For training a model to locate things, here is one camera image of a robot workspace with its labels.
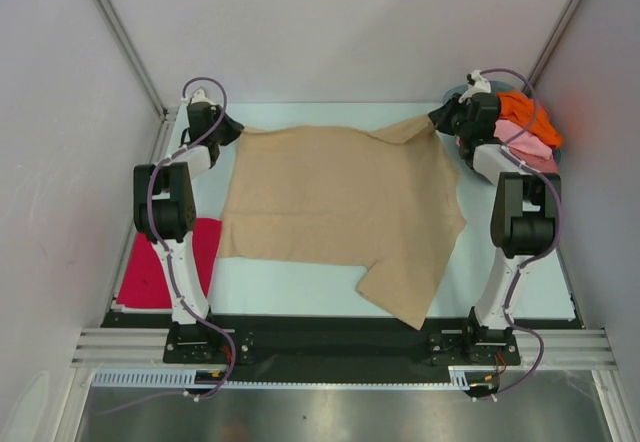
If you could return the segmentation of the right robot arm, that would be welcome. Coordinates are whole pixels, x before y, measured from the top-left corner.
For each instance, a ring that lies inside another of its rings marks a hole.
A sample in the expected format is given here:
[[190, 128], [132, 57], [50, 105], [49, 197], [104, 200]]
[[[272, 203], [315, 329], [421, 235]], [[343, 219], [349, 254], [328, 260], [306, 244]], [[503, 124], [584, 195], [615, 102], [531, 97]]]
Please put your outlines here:
[[492, 93], [449, 97], [429, 114], [435, 129], [456, 138], [459, 157], [496, 188], [490, 237], [496, 248], [486, 287], [470, 313], [473, 331], [461, 338], [463, 355], [484, 363], [497, 337], [514, 328], [512, 306], [531, 266], [555, 250], [560, 230], [561, 179], [535, 170], [494, 135], [500, 100]]

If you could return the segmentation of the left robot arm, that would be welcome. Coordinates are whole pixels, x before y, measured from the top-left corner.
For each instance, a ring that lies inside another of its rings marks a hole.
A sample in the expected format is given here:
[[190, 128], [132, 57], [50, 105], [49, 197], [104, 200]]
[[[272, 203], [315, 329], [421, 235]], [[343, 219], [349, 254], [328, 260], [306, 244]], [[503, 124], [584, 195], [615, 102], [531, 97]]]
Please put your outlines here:
[[194, 325], [209, 303], [193, 254], [197, 211], [192, 181], [212, 169], [220, 149], [236, 141], [244, 126], [207, 97], [186, 102], [187, 127], [175, 153], [133, 169], [133, 220], [160, 261], [171, 300], [172, 321]]

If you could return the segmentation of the beige t shirt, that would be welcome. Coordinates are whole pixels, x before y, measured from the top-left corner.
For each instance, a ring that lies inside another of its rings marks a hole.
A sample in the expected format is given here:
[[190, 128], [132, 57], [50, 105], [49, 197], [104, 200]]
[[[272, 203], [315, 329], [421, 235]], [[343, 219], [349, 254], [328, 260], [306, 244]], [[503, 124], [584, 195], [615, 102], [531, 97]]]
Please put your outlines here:
[[425, 115], [369, 132], [248, 128], [219, 255], [362, 266], [357, 292], [420, 329], [466, 224], [458, 179]]

